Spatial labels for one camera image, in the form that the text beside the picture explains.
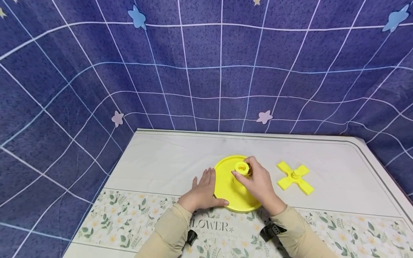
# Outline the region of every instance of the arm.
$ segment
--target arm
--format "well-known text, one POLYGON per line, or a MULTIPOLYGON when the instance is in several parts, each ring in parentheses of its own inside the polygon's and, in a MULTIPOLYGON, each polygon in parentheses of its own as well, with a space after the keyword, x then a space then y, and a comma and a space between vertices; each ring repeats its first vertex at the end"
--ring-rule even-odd
POLYGON ((288 254, 293 258, 337 258, 301 215, 275 194, 270 173, 255 157, 249 157, 245 162, 252 167, 252 179, 247 179, 235 171, 233 175, 260 201, 270 213, 273 222, 287 230, 279 234, 278 238, 288 254))
POLYGON ((135 258, 180 256, 188 236, 191 216, 192 213, 178 203, 167 209, 135 258))
POLYGON ((155 225, 148 240, 135 258, 177 258, 188 237, 189 221, 197 209, 228 205, 224 199, 214 198, 215 170, 210 168, 197 183, 195 177, 192 189, 184 194, 176 204, 167 209, 155 225))

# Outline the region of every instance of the yellow circular tray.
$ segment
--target yellow circular tray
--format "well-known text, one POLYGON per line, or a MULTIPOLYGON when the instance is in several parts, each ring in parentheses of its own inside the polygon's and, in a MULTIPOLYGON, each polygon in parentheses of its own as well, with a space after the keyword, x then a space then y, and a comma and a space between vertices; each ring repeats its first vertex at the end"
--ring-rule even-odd
POLYGON ((243 162, 246 158, 241 155, 229 156, 215 165, 216 183, 214 195, 216 198, 227 200, 230 204, 226 208, 235 212, 251 212, 261 206, 257 199, 231 173, 236 170, 242 175, 248 176, 248 164, 243 162))

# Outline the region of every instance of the yellow star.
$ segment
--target yellow star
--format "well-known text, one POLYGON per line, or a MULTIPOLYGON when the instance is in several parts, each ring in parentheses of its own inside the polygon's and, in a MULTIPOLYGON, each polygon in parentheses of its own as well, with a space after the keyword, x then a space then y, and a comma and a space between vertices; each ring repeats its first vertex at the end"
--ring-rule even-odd
POLYGON ((3 12, 3 9, 2 8, 0 8, 0 17, 2 18, 2 19, 4 19, 4 17, 6 17, 7 15, 3 12))

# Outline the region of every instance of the hand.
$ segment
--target hand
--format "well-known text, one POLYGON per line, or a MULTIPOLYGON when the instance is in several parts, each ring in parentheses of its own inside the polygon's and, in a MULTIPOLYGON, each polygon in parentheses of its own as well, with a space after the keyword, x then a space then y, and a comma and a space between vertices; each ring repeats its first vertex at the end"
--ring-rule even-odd
POLYGON ((178 203, 190 213, 197 209, 207 209, 216 206, 226 206, 229 202, 225 199, 214 198, 215 169, 205 169, 199 184, 197 177, 192 181, 192 189, 179 198, 178 203))
POLYGON ((244 162, 252 168, 252 178, 248 179, 233 171, 235 178, 248 189, 271 216, 283 212, 287 205, 275 194, 270 173, 254 156, 246 158, 244 162))

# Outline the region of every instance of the light blue star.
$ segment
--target light blue star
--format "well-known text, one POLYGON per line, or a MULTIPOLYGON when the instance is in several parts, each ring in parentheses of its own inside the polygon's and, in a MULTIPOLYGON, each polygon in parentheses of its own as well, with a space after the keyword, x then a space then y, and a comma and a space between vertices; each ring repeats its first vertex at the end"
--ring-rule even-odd
POLYGON ((139 12, 136 5, 133 5, 133 10, 129 10, 128 14, 133 19, 133 25, 135 26, 135 28, 142 27, 144 30, 146 30, 146 17, 143 13, 139 12))
POLYGON ((399 24, 406 20, 407 17, 409 17, 410 13, 407 12, 407 9, 409 9, 409 4, 405 5, 405 7, 403 7, 403 9, 401 9, 398 12, 392 12, 389 15, 389 22, 387 22, 387 24, 384 26, 384 28, 382 29, 382 31, 388 31, 390 30, 390 32, 393 32, 397 26, 399 26, 399 24))

